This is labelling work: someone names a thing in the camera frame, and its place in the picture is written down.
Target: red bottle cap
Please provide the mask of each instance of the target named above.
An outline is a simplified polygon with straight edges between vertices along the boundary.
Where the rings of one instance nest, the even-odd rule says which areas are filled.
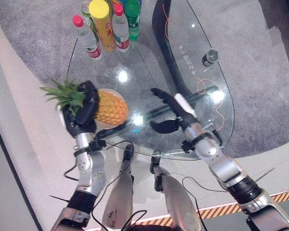
[[[123,15],[123,6],[122,6],[122,4],[115,4],[114,10],[115,10],[115,14],[117,16]]]
[[[83,20],[79,15],[74,15],[73,16],[73,23],[77,27],[82,27],[83,26]]]

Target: green bottle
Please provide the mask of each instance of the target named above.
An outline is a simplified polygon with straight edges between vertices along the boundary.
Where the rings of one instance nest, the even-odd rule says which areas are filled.
[[[125,15],[129,23],[130,39],[135,41],[139,35],[140,26],[140,3],[138,0],[127,0],[125,4]]]

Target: yellow and black hazard stripe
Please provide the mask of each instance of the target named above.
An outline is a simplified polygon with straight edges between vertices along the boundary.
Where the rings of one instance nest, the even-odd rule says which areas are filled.
[[[273,194],[271,197],[277,202],[283,202],[289,200],[289,192],[283,192],[279,194]],[[200,209],[200,215],[202,219],[208,219],[208,218],[215,218],[218,216],[223,216],[227,214],[233,214],[237,212],[241,212],[242,210],[237,205],[237,203],[227,204],[227,205],[221,205],[214,208],[208,208],[208,209]],[[163,218],[157,218],[157,219],[146,219],[143,221],[139,221],[137,223],[138,225],[162,225],[162,226],[171,226],[172,219],[171,217],[164,216]]]

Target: white bottle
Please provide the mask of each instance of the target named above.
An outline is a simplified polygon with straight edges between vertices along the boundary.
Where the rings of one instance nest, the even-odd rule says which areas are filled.
[[[101,48],[90,29],[90,25],[84,23],[79,15],[73,16],[73,23],[76,27],[78,40],[86,48],[88,55],[95,60],[99,60],[102,57]]]
[[[115,34],[117,49],[126,52],[129,49],[129,25],[122,4],[116,4],[112,16],[112,29]]]

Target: pineapple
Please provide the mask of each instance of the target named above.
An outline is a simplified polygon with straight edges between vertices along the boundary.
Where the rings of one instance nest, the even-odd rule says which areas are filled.
[[[56,89],[41,87],[42,90],[47,92],[46,95],[52,96],[48,100],[57,99],[59,102],[56,108],[60,106],[63,109],[68,106],[72,114],[76,116],[78,110],[83,107],[86,92],[78,91],[79,84],[68,79],[64,81],[63,85],[53,79],[52,82],[56,86]],[[100,98],[99,108],[94,119],[108,125],[123,124],[129,114],[128,106],[124,100],[104,90],[99,90],[98,95]]]
[[[100,103],[94,119],[110,125],[123,124],[129,114],[124,100],[104,90],[99,90],[98,96]]]

